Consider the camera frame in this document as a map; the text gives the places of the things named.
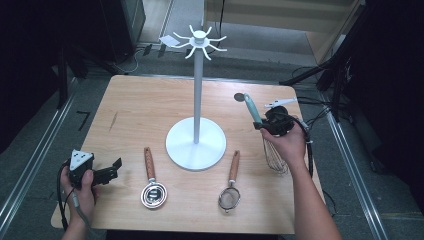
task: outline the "whisk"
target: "whisk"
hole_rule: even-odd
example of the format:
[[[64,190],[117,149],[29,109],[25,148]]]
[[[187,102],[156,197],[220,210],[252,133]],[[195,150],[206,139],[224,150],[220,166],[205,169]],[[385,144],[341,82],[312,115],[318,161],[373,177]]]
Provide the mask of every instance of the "whisk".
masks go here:
[[[283,136],[287,134],[287,132],[293,128],[294,126],[293,122],[296,122],[302,128],[305,135],[305,142],[306,142],[307,152],[308,152],[308,169],[309,169],[309,174],[312,177],[312,174],[313,174],[313,158],[312,158],[312,147],[311,147],[312,141],[310,140],[308,126],[303,121],[300,121],[299,119],[290,116],[288,114],[287,109],[281,105],[272,106],[272,108],[265,113],[266,119],[262,119],[259,116],[258,110],[256,109],[256,106],[253,103],[253,100],[250,98],[248,94],[236,93],[234,95],[234,99],[239,102],[243,102],[243,101],[246,102],[246,106],[254,120],[253,125],[255,129],[257,130],[261,128],[265,128],[272,135]],[[266,162],[268,166],[279,174],[286,174],[288,172],[288,166],[286,161],[280,156],[280,154],[277,152],[277,150],[275,149],[274,145],[271,142],[269,142],[268,140],[264,138],[262,138],[262,140],[264,145],[265,158],[266,158]]]

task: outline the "kitchen utensil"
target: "kitchen utensil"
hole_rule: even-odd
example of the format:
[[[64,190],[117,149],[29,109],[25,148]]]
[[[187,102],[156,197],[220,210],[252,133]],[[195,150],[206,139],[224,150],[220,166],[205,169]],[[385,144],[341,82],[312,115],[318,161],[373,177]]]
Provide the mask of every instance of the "kitchen utensil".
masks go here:
[[[234,99],[238,102],[246,102],[247,109],[249,110],[250,115],[252,116],[254,122],[263,123],[262,119],[259,116],[258,110],[256,109],[256,106],[252,98],[249,96],[249,94],[236,93],[234,94]],[[276,101],[273,104],[280,104],[280,103],[284,104],[285,102]],[[272,107],[274,106],[273,104],[267,104],[265,105],[265,107]],[[280,154],[278,154],[278,152],[275,150],[274,145],[272,145],[272,143],[269,142],[268,140],[264,138],[262,139],[264,144],[266,162],[268,166],[279,174],[287,173],[287,170],[288,170],[287,163],[281,158]]]
[[[240,161],[240,151],[234,152],[233,161],[231,162],[229,184],[230,186],[224,189],[219,195],[219,206],[228,213],[229,210],[234,209],[240,202],[240,192],[234,187],[237,178],[237,170]]]
[[[147,208],[158,208],[166,200],[167,192],[165,186],[156,182],[155,167],[153,165],[152,152],[149,147],[144,148],[144,160],[146,162],[147,178],[149,184],[141,193],[141,202]]]

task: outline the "round white base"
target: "round white base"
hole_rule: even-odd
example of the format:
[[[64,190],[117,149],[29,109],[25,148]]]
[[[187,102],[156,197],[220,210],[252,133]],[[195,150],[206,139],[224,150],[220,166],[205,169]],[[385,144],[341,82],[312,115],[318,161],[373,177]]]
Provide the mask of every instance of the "round white base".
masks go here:
[[[166,137],[166,150],[172,161],[190,171],[215,165],[224,155],[227,141],[224,131],[213,121],[200,118],[199,143],[194,143],[194,118],[176,123]]]

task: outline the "small mesh strainer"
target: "small mesh strainer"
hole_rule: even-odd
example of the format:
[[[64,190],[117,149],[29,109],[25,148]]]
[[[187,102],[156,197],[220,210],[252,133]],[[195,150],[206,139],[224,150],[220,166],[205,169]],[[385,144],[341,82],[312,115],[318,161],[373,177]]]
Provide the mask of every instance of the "small mesh strainer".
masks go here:
[[[224,189],[219,195],[218,204],[219,206],[228,213],[229,210],[237,207],[240,202],[240,192],[234,187],[234,183],[237,178],[237,170],[240,161],[240,151],[234,152],[233,161],[231,163],[229,184],[230,186]]]

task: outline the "wire whisk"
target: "wire whisk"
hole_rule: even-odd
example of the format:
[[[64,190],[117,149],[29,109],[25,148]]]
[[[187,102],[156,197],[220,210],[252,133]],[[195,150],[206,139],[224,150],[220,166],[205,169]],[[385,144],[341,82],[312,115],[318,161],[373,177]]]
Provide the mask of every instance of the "wire whisk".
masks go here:
[[[268,166],[278,174],[286,174],[288,172],[286,161],[281,158],[280,154],[270,141],[265,138],[262,138],[262,140],[264,143],[265,158]]]

